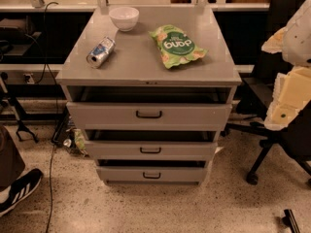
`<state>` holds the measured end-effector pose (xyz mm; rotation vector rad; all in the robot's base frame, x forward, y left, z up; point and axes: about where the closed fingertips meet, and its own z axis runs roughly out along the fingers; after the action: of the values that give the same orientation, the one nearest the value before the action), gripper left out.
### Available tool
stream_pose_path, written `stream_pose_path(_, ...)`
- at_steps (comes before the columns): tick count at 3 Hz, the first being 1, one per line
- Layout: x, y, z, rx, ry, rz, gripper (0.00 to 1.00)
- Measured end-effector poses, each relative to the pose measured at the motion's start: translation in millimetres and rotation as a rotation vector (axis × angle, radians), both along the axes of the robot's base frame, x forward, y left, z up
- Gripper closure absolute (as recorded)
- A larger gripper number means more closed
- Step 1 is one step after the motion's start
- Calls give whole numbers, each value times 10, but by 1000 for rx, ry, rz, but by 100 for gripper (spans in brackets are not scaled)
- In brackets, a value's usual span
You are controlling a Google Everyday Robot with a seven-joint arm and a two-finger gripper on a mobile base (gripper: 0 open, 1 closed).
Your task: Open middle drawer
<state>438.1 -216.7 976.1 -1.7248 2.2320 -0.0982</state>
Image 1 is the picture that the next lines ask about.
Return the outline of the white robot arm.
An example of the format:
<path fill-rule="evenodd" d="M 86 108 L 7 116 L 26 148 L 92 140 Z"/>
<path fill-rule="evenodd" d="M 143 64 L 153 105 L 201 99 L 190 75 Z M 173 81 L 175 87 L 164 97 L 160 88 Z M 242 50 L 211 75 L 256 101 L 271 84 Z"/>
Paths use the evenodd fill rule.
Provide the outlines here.
<path fill-rule="evenodd" d="M 261 49 L 280 52 L 283 60 L 293 65 L 287 74 L 277 74 L 264 120 L 265 128 L 278 131 L 288 127 L 311 101 L 311 0 L 306 0 Z"/>

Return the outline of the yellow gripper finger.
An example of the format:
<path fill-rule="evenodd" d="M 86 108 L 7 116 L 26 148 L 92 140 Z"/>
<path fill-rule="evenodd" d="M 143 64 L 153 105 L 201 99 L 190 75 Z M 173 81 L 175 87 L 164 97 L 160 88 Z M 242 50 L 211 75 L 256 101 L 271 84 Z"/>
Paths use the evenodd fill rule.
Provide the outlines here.
<path fill-rule="evenodd" d="M 267 41 L 263 43 L 263 45 L 261 46 L 261 50 L 271 54 L 281 52 L 283 48 L 283 37 L 285 32 L 285 27 L 279 29 Z"/>
<path fill-rule="evenodd" d="M 310 101 L 310 68 L 294 66 L 288 74 L 278 73 L 264 127 L 273 131 L 288 127 Z"/>

